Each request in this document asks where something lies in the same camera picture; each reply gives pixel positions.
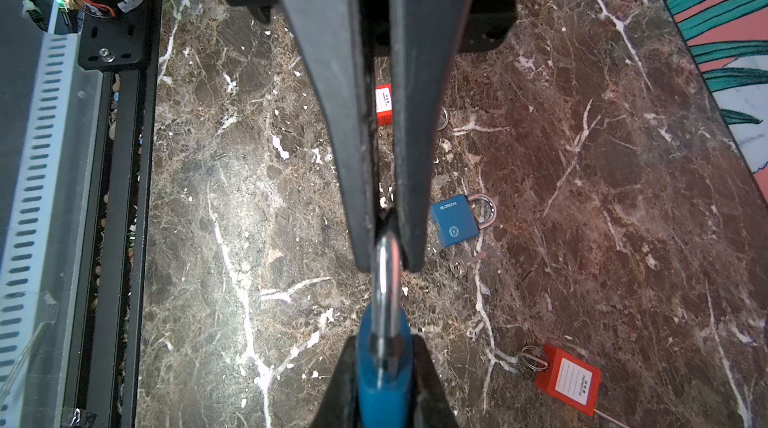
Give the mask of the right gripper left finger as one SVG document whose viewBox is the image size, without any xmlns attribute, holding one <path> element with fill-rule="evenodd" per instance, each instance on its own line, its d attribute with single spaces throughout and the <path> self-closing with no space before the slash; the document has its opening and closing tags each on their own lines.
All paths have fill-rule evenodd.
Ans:
<svg viewBox="0 0 768 428">
<path fill-rule="evenodd" d="M 343 345 L 311 428 L 361 427 L 357 385 L 357 337 Z"/>
</svg>

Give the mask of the blue padlock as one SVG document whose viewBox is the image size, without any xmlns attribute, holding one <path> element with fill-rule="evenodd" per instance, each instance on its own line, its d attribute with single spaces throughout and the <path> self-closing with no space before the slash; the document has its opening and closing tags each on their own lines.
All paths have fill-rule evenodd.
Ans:
<svg viewBox="0 0 768 428">
<path fill-rule="evenodd" d="M 490 209 L 489 216 L 479 220 L 472 210 L 474 203 L 485 204 Z M 497 209 L 486 194 L 461 194 L 432 204 L 430 214 L 441 245 L 450 247 L 476 238 L 482 230 L 492 226 Z"/>
<path fill-rule="evenodd" d="M 364 427 L 409 424 L 413 344 L 401 303 L 400 243 L 379 236 L 371 266 L 372 292 L 357 339 L 357 394 Z"/>
</svg>

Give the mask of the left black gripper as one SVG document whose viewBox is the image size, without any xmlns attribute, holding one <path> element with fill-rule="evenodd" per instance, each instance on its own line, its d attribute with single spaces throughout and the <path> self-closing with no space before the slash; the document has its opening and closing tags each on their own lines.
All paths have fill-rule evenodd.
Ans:
<svg viewBox="0 0 768 428">
<path fill-rule="evenodd" d="M 264 26 L 278 7 L 278 0 L 226 2 L 245 6 Z M 360 0 L 280 2 L 326 120 L 354 260 L 367 272 L 375 241 L 375 121 Z M 395 211 L 403 266 L 417 272 L 425 259 L 437 122 L 454 58 L 458 48 L 464 54 L 501 46 L 517 20 L 517 4 L 363 0 L 363 5 L 374 52 L 390 52 Z"/>
</svg>

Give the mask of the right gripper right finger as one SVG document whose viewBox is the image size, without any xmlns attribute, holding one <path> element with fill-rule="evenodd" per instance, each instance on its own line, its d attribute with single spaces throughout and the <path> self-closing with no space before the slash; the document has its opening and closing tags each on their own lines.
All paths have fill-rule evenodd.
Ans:
<svg viewBox="0 0 768 428">
<path fill-rule="evenodd" d="M 410 426 L 416 428 L 458 428 L 425 340 L 414 334 L 413 388 Z"/>
</svg>

